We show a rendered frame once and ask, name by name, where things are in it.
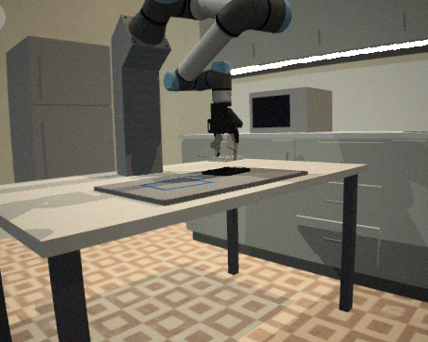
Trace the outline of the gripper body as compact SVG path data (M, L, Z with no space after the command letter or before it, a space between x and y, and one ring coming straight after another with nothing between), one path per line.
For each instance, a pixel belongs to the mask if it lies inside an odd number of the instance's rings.
M216 103L216 102L214 102ZM221 119L221 118L231 118L228 114L227 106L232 106L232 102L220 102L220 103L210 103L211 107L211 119L207 119L207 131L208 133L213 134L231 134L233 125L235 123L234 119ZM220 117L218 119L217 117ZM212 121L215 120L215 121ZM209 130L210 123L210 130Z

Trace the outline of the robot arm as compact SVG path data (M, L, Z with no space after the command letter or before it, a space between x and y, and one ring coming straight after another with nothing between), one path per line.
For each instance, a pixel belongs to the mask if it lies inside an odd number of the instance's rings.
M145 0L141 10L129 23L129 29L142 42L158 45L165 38L164 29L170 17L191 20L211 18L216 22L177 70L166 72L166 90L212 89L213 102L230 102L231 64L217 61L211 64L211 70L203 70L232 38L244 31L283 32L291 22L292 9L287 0Z

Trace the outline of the beige well plate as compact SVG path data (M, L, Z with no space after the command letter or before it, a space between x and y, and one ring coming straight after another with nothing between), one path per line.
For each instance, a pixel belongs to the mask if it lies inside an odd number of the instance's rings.
M231 161L238 161L238 160L245 160L243 156L237 156L236 160L234 159L233 155L225 155L225 156L218 156L218 157L210 157L208 158L208 162L231 162Z

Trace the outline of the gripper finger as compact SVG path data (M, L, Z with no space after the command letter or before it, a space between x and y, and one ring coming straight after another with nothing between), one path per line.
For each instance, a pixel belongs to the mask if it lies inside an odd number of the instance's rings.
M226 145L229 149L234 150L234 159L236 160L237 157L237 149L238 149L238 142L239 142L239 132L236 127L236 125L233 125L233 129L231 131L231 134L227 135L228 141L226 142Z
M215 156L218 157L220 155L221 141L223 136L221 133L214 134L215 140L210 143L210 148L215 149Z

